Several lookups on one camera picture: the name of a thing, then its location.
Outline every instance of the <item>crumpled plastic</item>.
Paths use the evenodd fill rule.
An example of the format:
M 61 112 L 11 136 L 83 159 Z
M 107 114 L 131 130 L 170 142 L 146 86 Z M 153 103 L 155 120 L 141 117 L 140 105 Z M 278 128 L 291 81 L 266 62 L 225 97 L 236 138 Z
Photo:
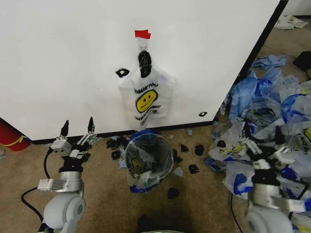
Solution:
M 240 81 L 231 89 L 231 108 L 229 119 L 234 119 L 241 115 L 242 111 L 251 103 L 252 96 L 257 86 L 257 75 L 249 71 L 247 77 Z
M 245 146 L 240 144 L 241 127 L 241 122 L 233 121 L 231 128 L 211 144 L 208 152 L 209 156 L 219 161 L 249 161 Z
M 261 57 L 259 60 L 252 64 L 252 67 L 260 67 L 262 69 L 270 69 L 286 64 L 287 55 L 269 55 L 268 57 Z
M 246 118 L 257 127 L 266 127 L 281 117 L 280 104 L 270 98 L 256 98 L 243 112 Z
M 255 170 L 252 165 L 239 162 L 226 162 L 226 176 L 223 184 L 237 197 L 248 199 L 248 193 L 253 189 L 252 177 Z
M 294 16 L 280 16 L 275 24 L 275 28 L 291 30 L 294 28 L 303 28 L 308 22 L 304 22 Z
M 310 121 L 311 95 L 295 94 L 286 98 L 281 104 L 282 117 L 285 123 Z

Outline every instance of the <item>baseboard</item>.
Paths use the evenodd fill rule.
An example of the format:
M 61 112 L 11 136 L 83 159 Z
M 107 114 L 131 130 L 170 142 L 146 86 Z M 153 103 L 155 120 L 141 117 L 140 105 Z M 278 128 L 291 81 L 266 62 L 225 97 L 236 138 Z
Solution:
M 158 131 L 166 131 L 166 130 L 179 130 L 179 129 L 185 129 L 185 128 L 209 126 L 212 124 L 213 124 L 213 121 L 204 121 L 204 122 L 196 122 L 196 123 L 181 124 L 181 125 L 155 127 L 155 128 L 151 128 L 151 129 L 154 130 L 155 132 L 158 132 Z M 97 136 L 98 137 L 111 137 L 111 136 L 132 135 L 134 133 L 136 133 L 135 130 L 127 130 L 127 131 L 110 132 L 110 133 L 98 133 Z M 68 137 L 68 141 L 70 143 L 75 143 L 78 140 L 80 140 L 81 137 L 82 137 L 82 135 L 81 136 Z M 40 139 L 40 140 L 34 140 L 34 141 L 32 141 L 32 143 L 35 145 L 40 145 L 40 144 L 52 143 L 54 140 L 55 140 L 55 138 Z

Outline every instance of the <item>pile of plastic bags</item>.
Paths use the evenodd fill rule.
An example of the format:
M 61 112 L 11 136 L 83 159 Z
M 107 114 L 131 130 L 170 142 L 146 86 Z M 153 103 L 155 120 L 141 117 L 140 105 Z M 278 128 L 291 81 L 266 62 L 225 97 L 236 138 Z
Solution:
M 236 196 L 247 199 L 252 190 L 254 169 L 239 142 L 242 122 L 247 119 L 251 135 L 271 142 L 276 125 L 281 127 L 295 162 L 289 166 L 298 179 L 311 181 L 311 81 L 300 83 L 294 76 L 282 76 L 279 68 L 269 68 L 259 79 L 249 71 L 231 88 L 229 121 L 218 125 L 212 137 L 210 158 L 205 163 L 215 171 L 225 171 L 224 185 Z M 293 192 L 287 184 L 285 192 Z

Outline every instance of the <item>tan floor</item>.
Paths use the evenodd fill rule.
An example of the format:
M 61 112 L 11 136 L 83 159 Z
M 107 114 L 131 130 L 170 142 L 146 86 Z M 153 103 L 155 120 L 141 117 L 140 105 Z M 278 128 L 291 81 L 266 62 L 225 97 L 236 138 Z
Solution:
M 273 30 L 259 57 L 288 53 L 290 57 L 287 65 L 282 67 L 284 75 L 294 74 L 305 81 L 305 73 L 292 64 L 294 57 L 304 50 L 311 50 L 311 22 L 304 29 Z M 260 76 L 265 73 L 257 68 L 254 70 Z M 84 164 L 87 209 L 79 222 L 77 233 L 134 233 L 137 231 L 137 220 L 143 214 L 163 229 L 192 233 L 239 232 L 229 211 L 229 192 L 222 184 L 225 175 L 211 171 L 203 163 L 212 142 L 210 134 L 213 128 L 195 128 L 192 136 L 182 130 L 162 132 L 164 137 L 174 135 L 168 141 L 184 159 L 179 164 L 184 177 L 171 173 L 158 187 L 146 194 L 132 194 L 129 191 L 125 170 L 118 168 L 118 162 L 110 157 L 111 150 L 106 149 L 107 139 L 96 143 L 91 149 L 90 160 Z M 180 143 L 185 144 L 189 152 L 181 153 Z M 202 144 L 205 148 L 202 157 L 194 153 L 196 144 Z M 40 178 L 45 178 L 42 163 L 47 148 L 47 145 L 31 145 L 21 152 L 7 150 L 6 157 L 0 160 L 1 233 L 37 231 L 39 219 L 21 203 L 20 195 L 37 186 Z M 191 175 L 188 171 L 190 164 L 196 164 L 199 173 Z M 61 165 L 62 161 L 57 154 L 49 157 L 48 170 L 52 177 L 58 177 Z M 180 190 L 180 196 L 168 201 L 167 191 L 171 187 Z M 26 199 L 43 212 L 53 195 L 34 191 Z M 243 215 L 246 207 L 246 201 L 234 198 L 234 211 L 244 231 Z

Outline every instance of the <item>black cord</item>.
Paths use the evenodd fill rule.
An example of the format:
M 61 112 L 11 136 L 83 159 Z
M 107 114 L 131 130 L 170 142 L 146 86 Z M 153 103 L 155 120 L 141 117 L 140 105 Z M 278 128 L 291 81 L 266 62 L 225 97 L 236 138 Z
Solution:
M 231 214 L 232 214 L 233 219 L 234 219 L 235 223 L 237 224 L 237 226 L 238 226 L 240 232 L 243 233 L 243 231 L 242 231 L 242 229 L 241 229 L 241 227 L 240 227 L 240 225 L 239 225 L 239 223 L 238 223 L 238 221 L 237 221 L 237 219 L 235 218 L 235 215 L 234 215 L 234 213 L 233 213 L 232 200 L 233 200 L 233 194 L 231 193 L 231 198 L 230 198 L 230 210 L 231 210 Z
M 47 154 L 45 155 L 44 160 L 43 160 L 44 173 L 45 173 L 45 175 L 47 176 L 48 179 L 50 179 L 50 176 L 49 176 L 49 173 L 48 173 L 48 170 L 47 170 L 47 159 L 48 159 L 48 156 L 49 156 L 52 152 L 53 152 L 53 150 L 52 150 L 51 148 L 49 148 L 49 150 L 48 150 L 48 152 L 47 152 Z M 31 204 L 29 204 L 29 203 L 25 200 L 25 195 L 28 194 L 28 193 L 30 193 L 30 192 L 32 192 L 32 191 L 34 191 L 34 190 L 36 190 L 36 189 L 37 189 L 37 187 L 27 190 L 26 192 L 24 192 L 24 193 L 21 195 L 20 199 L 21 199 L 21 201 L 22 201 L 26 206 L 28 206 L 32 211 L 34 211 L 36 215 L 38 215 L 38 217 L 40 218 L 40 221 L 42 222 L 42 221 L 43 221 L 42 214 L 41 214 L 36 208 L 34 208 Z
M 36 190 L 36 189 L 37 189 L 37 187 L 27 190 L 26 192 L 24 192 L 24 193 L 21 195 L 20 199 L 21 199 L 21 201 L 22 201 L 25 205 L 27 205 L 32 211 L 34 211 L 36 215 L 38 215 L 38 217 L 40 218 L 40 221 L 42 222 L 42 221 L 43 221 L 43 217 L 42 217 L 41 213 L 40 213 L 36 208 L 34 208 L 32 205 L 30 205 L 30 204 L 25 200 L 25 195 L 28 194 L 28 193 L 30 193 L 30 192 L 32 192 L 32 191 L 34 191 L 34 190 Z
M 49 175 L 49 173 L 48 173 L 48 169 L 47 169 L 47 160 L 48 160 L 48 156 L 49 156 L 52 152 L 53 152 L 53 150 L 49 147 L 49 150 L 48 150 L 48 152 L 47 152 L 47 154 L 45 155 L 44 160 L 43 160 L 43 169 L 44 169 L 44 173 L 45 173 L 45 175 L 46 175 L 46 177 L 47 177 L 48 179 L 50 179 L 51 177 L 50 177 L 50 175 Z

